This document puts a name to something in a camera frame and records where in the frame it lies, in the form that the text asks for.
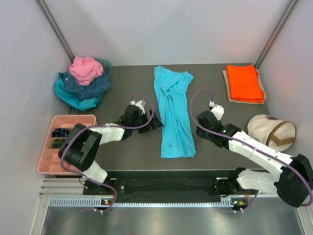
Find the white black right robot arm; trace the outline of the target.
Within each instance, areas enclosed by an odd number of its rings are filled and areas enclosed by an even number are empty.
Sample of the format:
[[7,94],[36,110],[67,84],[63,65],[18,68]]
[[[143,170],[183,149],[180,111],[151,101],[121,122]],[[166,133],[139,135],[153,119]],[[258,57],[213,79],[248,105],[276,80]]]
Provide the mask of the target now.
[[259,172],[238,168],[228,181],[232,193],[253,189],[276,194],[295,208],[312,205],[313,168],[307,157],[281,153],[253,139],[233,124],[222,125],[211,110],[192,117],[192,120],[197,126],[198,137],[240,154],[264,169]]

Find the light blue t shirt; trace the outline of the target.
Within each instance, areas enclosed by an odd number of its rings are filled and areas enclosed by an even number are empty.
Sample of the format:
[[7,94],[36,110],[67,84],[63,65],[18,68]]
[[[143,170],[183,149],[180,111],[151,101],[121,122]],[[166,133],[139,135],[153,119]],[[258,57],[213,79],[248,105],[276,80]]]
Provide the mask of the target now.
[[188,114],[187,90],[194,77],[189,72],[176,72],[157,66],[154,90],[162,129],[163,159],[193,158],[196,154]]

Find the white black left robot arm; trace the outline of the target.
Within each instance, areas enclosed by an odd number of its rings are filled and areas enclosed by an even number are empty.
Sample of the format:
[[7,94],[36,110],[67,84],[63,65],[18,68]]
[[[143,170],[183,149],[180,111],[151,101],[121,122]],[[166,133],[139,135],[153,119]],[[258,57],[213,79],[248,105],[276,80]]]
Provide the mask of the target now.
[[118,121],[105,125],[76,124],[59,149],[61,167],[87,179],[85,195],[127,195],[146,191],[155,181],[146,177],[154,141],[148,133],[163,128],[155,112],[128,105]]

